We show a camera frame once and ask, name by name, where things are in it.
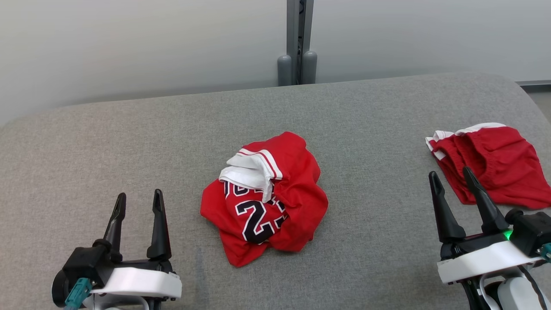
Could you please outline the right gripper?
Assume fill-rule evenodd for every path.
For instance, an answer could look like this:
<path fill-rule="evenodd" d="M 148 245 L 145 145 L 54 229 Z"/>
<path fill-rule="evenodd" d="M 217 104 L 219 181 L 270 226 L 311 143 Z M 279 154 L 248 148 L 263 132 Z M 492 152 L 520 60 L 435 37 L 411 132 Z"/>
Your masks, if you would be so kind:
<path fill-rule="evenodd" d="M 437 173 L 431 171 L 430 190 L 433 211 L 439 241 L 444 244 L 440 251 L 441 261 L 437 262 L 441 282 L 449 284 L 510 267 L 543 261 L 541 256 L 525 255 L 508 240 L 511 232 L 504 231 L 508 230 L 509 224 L 470 167 L 463 168 L 463 176 L 468 189 L 475 197 L 482 219 L 482 232 L 493 235 L 478 234 L 466 238 L 466 232 L 457 223 L 449 208 L 442 182 Z"/>

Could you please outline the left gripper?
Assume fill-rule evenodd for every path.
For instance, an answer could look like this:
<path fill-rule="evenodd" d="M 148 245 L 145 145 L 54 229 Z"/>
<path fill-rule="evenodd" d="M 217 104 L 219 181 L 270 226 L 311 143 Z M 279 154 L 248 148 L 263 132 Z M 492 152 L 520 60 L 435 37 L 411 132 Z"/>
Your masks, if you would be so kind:
<path fill-rule="evenodd" d="M 95 286 L 86 298 L 89 310 L 122 310 L 137 306 L 142 310 L 160 310 L 166 301 L 182 296 L 182 281 L 173 270 L 167 213 L 163 193 L 154 191 L 154 224 L 149 260 L 123 262 L 113 269 L 103 287 Z M 109 219 L 103 239 L 110 243 L 111 259 L 122 259 L 120 252 L 122 222 L 126 216 L 126 194 L 120 193 Z"/>

